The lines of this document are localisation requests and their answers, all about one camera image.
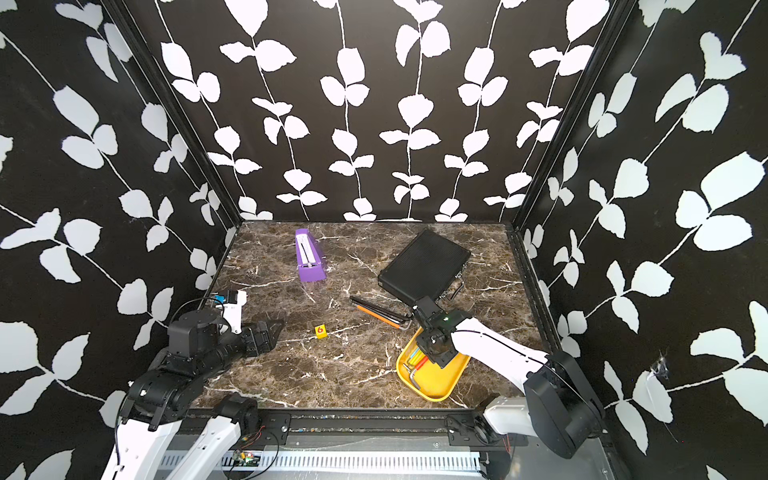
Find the yellow-green hex key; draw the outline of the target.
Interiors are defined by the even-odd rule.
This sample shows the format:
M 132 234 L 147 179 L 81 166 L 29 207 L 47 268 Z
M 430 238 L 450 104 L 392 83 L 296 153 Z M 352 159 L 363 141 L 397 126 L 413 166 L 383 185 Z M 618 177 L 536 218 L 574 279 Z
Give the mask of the yellow-green hex key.
M 424 357 L 425 355 L 421 350 L 415 349 L 405 361 L 404 368 L 408 373 L 411 373 Z

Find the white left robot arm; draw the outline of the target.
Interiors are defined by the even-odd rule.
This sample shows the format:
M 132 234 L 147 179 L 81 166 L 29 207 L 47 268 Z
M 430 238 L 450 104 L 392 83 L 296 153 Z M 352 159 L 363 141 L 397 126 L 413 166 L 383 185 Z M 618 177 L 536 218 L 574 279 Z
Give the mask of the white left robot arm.
M 282 320 L 260 320 L 235 331 L 223 313 L 214 309 L 190 311 L 172 322 L 167 347 L 131 384 L 118 408 L 114 448 L 103 478 L 154 478 L 208 380 L 226 372 L 237 360 L 271 352 L 284 327 Z M 231 448 L 251 446 L 267 433 L 257 401 L 232 392 L 214 407 L 170 476 L 205 479 Z

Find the black ribbed carrying case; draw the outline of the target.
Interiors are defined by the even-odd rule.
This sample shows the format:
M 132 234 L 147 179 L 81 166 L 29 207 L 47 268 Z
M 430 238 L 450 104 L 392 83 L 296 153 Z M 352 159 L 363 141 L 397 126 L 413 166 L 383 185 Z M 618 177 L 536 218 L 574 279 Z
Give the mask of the black ribbed carrying case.
M 378 284 L 409 307 L 424 297 L 437 300 L 470 256 L 468 249 L 426 229 L 378 274 Z

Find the black hex key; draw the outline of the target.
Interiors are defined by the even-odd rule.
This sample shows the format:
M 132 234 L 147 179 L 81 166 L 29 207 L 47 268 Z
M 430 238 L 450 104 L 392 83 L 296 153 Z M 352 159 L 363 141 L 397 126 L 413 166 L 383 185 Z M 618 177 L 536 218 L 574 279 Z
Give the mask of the black hex key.
M 413 319 L 413 316 L 411 314 L 408 314 L 408 315 L 400 314 L 393 310 L 390 310 L 380 305 L 373 304 L 367 300 L 363 300 L 356 296 L 350 296 L 349 299 L 357 307 L 361 307 L 366 311 L 372 312 L 394 323 L 403 324 Z
M 367 309 L 369 309 L 371 311 L 374 311 L 374 312 L 376 312 L 376 313 L 378 313 L 378 314 L 380 314 L 380 315 L 382 315 L 382 316 L 384 316 L 384 317 L 386 317 L 386 318 L 388 318 L 388 319 L 390 319 L 392 321 L 398 322 L 398 323 L 400 323 L 402 325 L 406 324 L 406 323 L 408 323 L 408 322 L 410 322 L 412 320 L 411 316 L 402 315 L 402 314 L 396 313 L 394 311 L 388 310 L 388 309 L 386 309 L 384 307 L 376 306 L 376 305 L 373 305 L 373 304 L 357 304 L 357 305 L 361 305 L 361 306 L 363 306 L 363 307 L 365 307 L 365 308 L 367 308 Z

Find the small green circuit board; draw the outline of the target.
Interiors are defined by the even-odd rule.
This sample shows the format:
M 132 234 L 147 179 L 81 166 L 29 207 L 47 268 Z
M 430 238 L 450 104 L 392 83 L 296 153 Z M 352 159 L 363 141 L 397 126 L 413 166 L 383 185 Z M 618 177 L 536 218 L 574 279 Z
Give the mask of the small green circuit board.
M 260 464 L 261 455 L 259 452 L 245 451 L 234 457 L 235 467 L 258 467 Z

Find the purple metronome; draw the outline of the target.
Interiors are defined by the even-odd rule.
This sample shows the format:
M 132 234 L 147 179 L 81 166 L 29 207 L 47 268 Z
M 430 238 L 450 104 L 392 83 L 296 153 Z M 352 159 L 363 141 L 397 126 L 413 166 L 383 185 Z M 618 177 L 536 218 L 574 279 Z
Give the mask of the purple metronome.
M 295 250 L 299 280 L 304 283 L 327 278 L 326 262 L 319 244 L 306 228 L 295 231 Z

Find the yellow plastic storage tray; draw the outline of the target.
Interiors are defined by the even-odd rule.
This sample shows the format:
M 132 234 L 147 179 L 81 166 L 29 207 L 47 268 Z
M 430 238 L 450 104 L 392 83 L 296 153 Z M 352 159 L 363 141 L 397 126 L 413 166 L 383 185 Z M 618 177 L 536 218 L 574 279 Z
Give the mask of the yellow plastic storage tray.
M 441 402 L 446 400 L 453 392 L 454 387 L 469 364 L 470 357 L 458 354 L 443 369 L 430 361 L 415 375 L 415 379 L 420 386 L 420 389 L 417 390 L 409 380 L 409 373 L 404 368 L 404 363 L 415 349 L 419 349 L 416 344 L 416 335 L 420 332 L 421 328 L 417 330 L 399 355 L 396 362 L 396 371 L 400 380 L 423 399 L 430 402 Z

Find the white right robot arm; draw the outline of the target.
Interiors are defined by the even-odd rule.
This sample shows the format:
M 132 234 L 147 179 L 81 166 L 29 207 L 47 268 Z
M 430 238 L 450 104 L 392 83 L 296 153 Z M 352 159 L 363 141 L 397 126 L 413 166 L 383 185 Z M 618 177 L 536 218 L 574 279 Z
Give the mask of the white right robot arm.
M 412 307 L 422 328 L 418 348 L 446 366 L 463 354 L 503 376 L 525 397 L 519 406 L 491 401 L 480 423 L 494 433 L 535 436 L 553 453 L 570 459 L 605 427 L 604 408 L 575 358 L 563 350 L 546 353 L 525 347 L 483 325 L 469 313 L 446 312 L 431 298 Z

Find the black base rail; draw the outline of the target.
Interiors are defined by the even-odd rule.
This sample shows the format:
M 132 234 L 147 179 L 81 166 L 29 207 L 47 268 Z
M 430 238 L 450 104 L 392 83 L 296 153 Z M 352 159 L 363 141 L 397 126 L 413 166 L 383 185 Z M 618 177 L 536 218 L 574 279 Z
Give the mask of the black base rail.
M 556 455 L 569 459 L 588 439 L 602 431 L 597 417 L 581 405 L 563 421 L 547 416 L 533 422 L 535 429 L 516 426 L 511 410 L 502 414 L 496 426 L 483 409 L 260 409 L 247 414 L 248 429 L 265 429 L 258 445 L 277 439 L 285 446 L 290 436 L 442 436 L 452 446 L 510 448 L 525 445 L 532 438 Z

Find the yellow number six cube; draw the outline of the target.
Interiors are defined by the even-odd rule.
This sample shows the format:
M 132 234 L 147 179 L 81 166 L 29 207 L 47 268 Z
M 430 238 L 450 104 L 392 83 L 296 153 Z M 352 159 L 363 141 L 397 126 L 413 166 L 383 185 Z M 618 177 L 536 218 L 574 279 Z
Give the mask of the yellow number six cube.
M 315 335 L 317 339 L 324 339 L 328 336 L 328 332 L 326 329 L 326 326 L 324 324 L 319 325 L 315 328 Z

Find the white ribbed strip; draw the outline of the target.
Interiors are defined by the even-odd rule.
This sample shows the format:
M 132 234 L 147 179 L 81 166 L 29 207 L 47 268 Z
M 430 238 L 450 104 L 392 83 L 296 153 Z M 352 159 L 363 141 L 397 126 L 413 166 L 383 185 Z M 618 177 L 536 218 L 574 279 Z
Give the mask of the white ribbed strip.
M 406 452 L 406 451 L 282 451 L 259 452 L 258 467 L 235 467 L 231 454 L 214 465 L 215 472 L 374 473 L 416 474 L 437 472 L 441 475 L 473 475 L 483 469 L 477 452 Z

